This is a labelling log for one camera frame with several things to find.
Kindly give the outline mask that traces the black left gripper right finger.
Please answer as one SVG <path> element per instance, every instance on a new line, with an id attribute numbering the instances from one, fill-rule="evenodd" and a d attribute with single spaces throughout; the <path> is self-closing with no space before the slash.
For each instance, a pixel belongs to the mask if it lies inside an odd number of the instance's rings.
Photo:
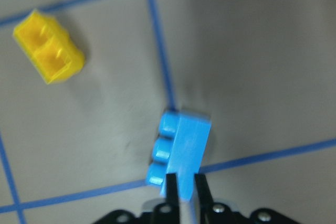
<path id="1" fill-rule="evenodd" d="M 194 174 L 194 182 L 198 223 L 236 223 L 229 205 L 214 200 L 204 174 Z"/>

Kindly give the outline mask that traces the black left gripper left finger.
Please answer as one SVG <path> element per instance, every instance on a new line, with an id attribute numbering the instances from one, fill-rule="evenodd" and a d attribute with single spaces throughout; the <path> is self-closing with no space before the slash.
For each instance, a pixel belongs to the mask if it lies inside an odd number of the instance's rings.
<path id="1" fill-rule="evenodd" d="M 166 196 L 154 208 L 154 223 L 180 223 L 180 204 L 175 173 L 166 174 Z"/>

